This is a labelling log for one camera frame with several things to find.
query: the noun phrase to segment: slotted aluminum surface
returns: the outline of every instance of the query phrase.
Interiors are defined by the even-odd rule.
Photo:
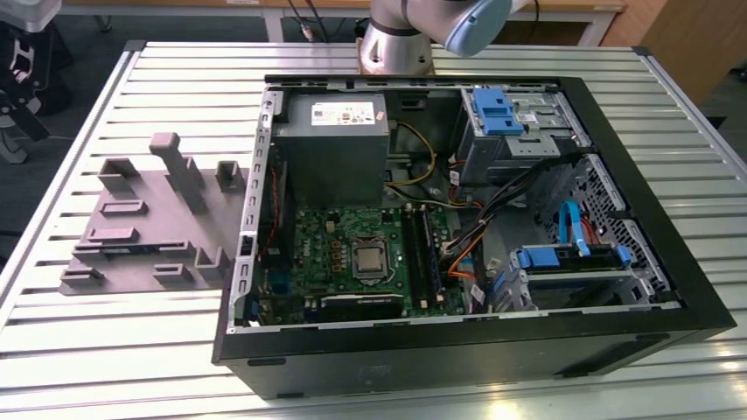
[[[126,155],[137,169],[161,169],[148,138],[176,131],[200,168],[222,159],[248,165],[264,75],[354,73],[354,54],[354,45],[150,43],[122,55],[0,277],[0,418],[745,415],[744,167],[657,64],[623,48],[504,46],[470,59],[434,49],[433,61],[438,74],[584,77],[740,324],[705,343],[677,346],[600,378],[264,402],[210,365],[216,290],[56,292],[97,200],[93,174],[104,158]]]

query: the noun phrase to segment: sticker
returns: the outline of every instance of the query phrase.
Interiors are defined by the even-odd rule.
[[[621,7],[620,6],[593,6],[593,10],[595,11],[621,11]]]
[[[534,114],[532,114],[530,112],[524,113],[524,114],[517,113],[516,114],[516,120],[520,123],[529,123],[529,122],[536,123],[537,122],[537,116]]]
[[[312,105],[312,125],[372,125],[374,123],[373,102],[316,102]]]
[[[453,186],[458,186],[458,172],[448,171],[448,179],[452,181]]]
[[[481,303],[485,301],[485,292],[481,291],[481,289],[477,287],[477,284],[473,284],[470,286],[469,294],[474,299],[477,299],[477,302],[480,302],[481,305]]]

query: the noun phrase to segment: yellow wire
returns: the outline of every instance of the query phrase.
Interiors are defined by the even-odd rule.
[[[420,139],[420,141],[424,144],[424,147],[426,147],[428,151],[430,152],[430,166],[428,167],[428,171],[424,173],[424,175],[421,177],[417,177],[414,179],[409,179],[408,181],[397,181],[397,182],[386,182],[385,183],[386,186],[410,186],[412,184],[417,184],[420,181],[428,179],[428,177],[433,173],[433,170],[434,170],[434,151],[433,151],[433,148],[430,147],[430,144],[428,143],[428,140],[425,139],[425,136],[422,136],[420,131],[417,131],[416,128],[412,125],[409,125],[406,122],[400,122],[400,121],[396,122],[396,125],[401,125],[401,126],[406,127],[414,133],[414,136]]]

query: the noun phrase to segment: table leg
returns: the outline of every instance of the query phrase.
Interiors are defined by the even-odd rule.
[[[261,16],[265,20],[266,40],[269,42],[284,42],[282,11],[278,8],[264,8]]]
[[[599,46],[615,19],[615,13],[596,13],[593,21],[585,26],[578,46]]]
[[[110,16],[93,15],[93,20],[96,21],[97,29],[102,33],[106,33],[112,30],[112,17]]]

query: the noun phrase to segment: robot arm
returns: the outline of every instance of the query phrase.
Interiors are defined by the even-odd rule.
[[[424,74],[430,39],[461,57],[478,53],[509,13],[528,0],[372,0],[370,24],[360,46],[369,74]]]

